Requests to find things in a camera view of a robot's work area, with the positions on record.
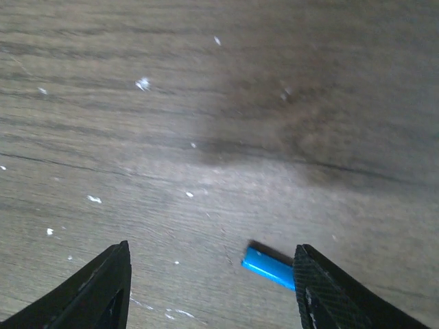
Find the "blue plastic piece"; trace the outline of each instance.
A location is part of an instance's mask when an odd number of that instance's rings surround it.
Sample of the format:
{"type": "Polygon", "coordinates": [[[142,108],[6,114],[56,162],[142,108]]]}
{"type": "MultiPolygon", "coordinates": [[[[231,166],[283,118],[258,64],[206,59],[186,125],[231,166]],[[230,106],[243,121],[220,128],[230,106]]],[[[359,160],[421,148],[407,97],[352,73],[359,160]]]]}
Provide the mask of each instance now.
{"type": "Polygon", "coordinates": [[[242,266],[292,291],[296,291],[293,267],[281,263],[277,259],[249,247],[246,257],[242,260],[242,266]]]}

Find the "wooden floor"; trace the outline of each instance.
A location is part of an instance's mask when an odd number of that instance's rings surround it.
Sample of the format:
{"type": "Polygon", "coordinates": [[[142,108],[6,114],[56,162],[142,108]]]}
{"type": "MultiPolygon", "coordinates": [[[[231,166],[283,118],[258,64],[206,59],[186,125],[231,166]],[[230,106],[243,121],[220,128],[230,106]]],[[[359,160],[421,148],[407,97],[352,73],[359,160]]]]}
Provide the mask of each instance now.
{"type": "Polygon", "coordinates": [[[255,239],[439,328],[437,2],[0,8],[0,320],[128,239],[128,328],[300,328],[255,239]]]}

